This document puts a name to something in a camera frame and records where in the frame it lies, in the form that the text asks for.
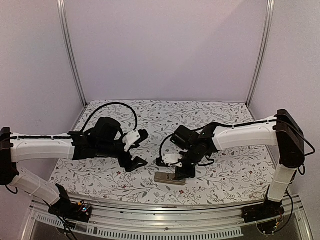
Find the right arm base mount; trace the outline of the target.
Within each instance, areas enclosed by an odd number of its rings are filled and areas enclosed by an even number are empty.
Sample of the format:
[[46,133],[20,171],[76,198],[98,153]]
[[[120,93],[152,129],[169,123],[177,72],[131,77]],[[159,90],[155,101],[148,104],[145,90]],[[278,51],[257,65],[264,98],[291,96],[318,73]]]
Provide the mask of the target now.
[[263,203],[245,206],[241,209],[241,217],[245,223],[274,218],[285,213],[283,203],[266,200]]

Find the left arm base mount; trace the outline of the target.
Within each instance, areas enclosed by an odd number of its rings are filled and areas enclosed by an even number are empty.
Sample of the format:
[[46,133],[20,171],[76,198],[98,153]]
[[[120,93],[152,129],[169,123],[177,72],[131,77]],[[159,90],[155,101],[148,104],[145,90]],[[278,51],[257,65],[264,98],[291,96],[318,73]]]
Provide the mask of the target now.
[[48,212],[57,217],[88,223],[92,214],[92,205],[84,200],[72,203],[65,188],[59,184],[55,186],[58,188],[60,199],[57,203],[50,205]]

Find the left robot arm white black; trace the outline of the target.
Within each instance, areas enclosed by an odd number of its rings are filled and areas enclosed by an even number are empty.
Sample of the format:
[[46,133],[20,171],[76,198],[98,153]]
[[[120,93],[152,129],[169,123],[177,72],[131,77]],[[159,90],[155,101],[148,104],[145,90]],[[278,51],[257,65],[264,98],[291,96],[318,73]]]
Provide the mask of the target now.
[[114,158],[126,172],[132,172],[147,162],[140,157],[133,157],[130,150],[138,148],[148,136],[145,129],[124,133],[121,124],[110,117],[101,117],[94,127],[86,131],[70,131],[59,135],[22,135],[4,127],[0,131],[0,184],[36,196],[54,205],[63,217],[70,217],[75,210],[64,187],[43,180],[19,167],[18,163],[44,159],[78,161]]

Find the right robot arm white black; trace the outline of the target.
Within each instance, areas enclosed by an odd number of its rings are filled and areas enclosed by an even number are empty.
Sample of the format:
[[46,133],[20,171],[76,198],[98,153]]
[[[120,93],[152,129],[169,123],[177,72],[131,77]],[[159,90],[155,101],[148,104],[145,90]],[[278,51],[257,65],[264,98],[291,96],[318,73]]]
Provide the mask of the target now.
[[266,201],[258,208],[262,218],[269,218],[278,210],[278,203],[305,162],[303,131],[285,109],[258,121],[233,125],[212,122],[202,130],[181,125],[170,141],[184,152],[167,154],[162,160],[166,165],[176,166],[178,179],[194,178],[196,165],[213,153],[236,147],[277,146],[279,163],[267,189]]

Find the white remote control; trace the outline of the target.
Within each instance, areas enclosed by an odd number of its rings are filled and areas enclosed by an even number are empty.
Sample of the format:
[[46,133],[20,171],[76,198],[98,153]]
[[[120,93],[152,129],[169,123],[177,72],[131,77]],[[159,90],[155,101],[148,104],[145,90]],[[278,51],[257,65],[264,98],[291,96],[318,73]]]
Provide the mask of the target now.
[[184,186],[186,184],[186,180],[176,180],[174,173],[166,173],[166,172],[156,172],[154,175],[154,181],[156,183],[168,184],[168,185],[177,185]]

